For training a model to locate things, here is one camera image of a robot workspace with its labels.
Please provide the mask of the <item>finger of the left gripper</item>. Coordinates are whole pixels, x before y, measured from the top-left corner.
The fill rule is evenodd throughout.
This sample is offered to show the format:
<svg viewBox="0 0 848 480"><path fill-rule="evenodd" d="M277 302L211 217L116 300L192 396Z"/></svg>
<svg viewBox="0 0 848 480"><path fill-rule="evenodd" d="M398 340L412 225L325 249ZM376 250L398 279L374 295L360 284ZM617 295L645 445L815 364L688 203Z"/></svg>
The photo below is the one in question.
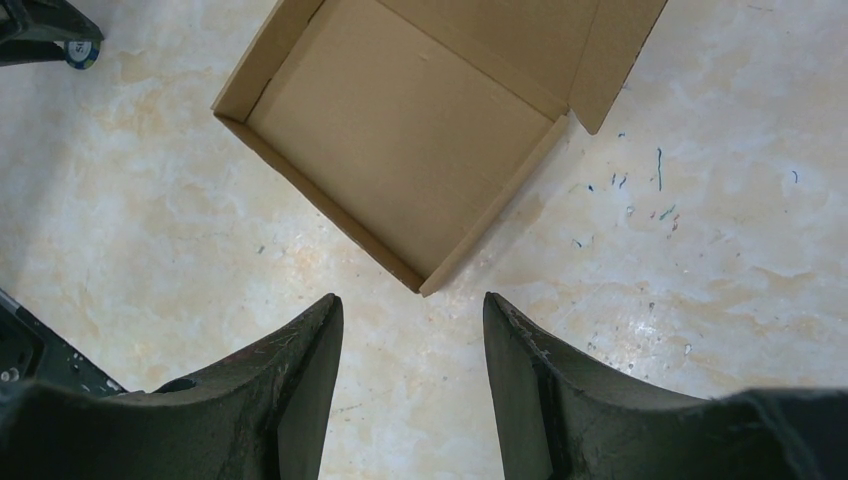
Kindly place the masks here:
<svg viewBox="0 0 848 480"><path fill-rule="evenodd" d="M1 64L92 66L104 35L67 1L1 0Z"/></svg>

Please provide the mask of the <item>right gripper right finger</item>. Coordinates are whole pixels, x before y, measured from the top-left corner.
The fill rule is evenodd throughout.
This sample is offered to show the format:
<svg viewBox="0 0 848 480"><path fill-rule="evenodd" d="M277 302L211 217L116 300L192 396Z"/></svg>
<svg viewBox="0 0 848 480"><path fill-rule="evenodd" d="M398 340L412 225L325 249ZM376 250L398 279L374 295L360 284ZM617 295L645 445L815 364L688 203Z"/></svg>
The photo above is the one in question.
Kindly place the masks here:
<svg viewBox="0 0 848 480"><path fill-rule="evenodd" d="M483 301L487 373L508 479L843 479L847 392L663 389Z"/></svg>

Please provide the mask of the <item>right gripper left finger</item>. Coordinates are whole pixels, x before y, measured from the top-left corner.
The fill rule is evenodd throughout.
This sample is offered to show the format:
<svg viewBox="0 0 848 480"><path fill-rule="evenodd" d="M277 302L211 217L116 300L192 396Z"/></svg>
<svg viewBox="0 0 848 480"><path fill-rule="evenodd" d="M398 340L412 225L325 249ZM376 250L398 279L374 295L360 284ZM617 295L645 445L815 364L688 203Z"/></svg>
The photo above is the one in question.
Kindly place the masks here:
<svg viewBox="0 0 848 480"><path fill-rule="evenodd" d="M5 479L314 479L343 339L333 294L151 392L1 383Z"/></svg>

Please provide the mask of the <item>brown cardboard box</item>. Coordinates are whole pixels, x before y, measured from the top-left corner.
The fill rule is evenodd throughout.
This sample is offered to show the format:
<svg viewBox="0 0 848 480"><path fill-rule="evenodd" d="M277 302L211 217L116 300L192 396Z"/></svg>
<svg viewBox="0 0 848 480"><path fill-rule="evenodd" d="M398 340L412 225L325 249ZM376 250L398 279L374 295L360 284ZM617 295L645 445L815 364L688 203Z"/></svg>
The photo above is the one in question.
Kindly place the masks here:
<svg viewBox="0 0 848 480"><path fill-rule="evenodd" d="M411 291L563 136L600 130L661 1L280 1L214 116Z"/></svg>

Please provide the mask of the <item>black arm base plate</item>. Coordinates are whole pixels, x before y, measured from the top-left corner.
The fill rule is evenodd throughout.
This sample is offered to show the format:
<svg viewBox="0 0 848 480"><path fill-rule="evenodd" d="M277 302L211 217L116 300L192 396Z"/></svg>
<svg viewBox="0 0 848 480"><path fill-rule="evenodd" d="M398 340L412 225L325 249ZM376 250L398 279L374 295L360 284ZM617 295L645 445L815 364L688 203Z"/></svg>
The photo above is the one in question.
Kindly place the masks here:
<svg viewBox="0 0 848 480"><path fill-rule="evenodd" d="M126 390L6 292L1 293L1 383L45 382L103 398Z"/></svg>

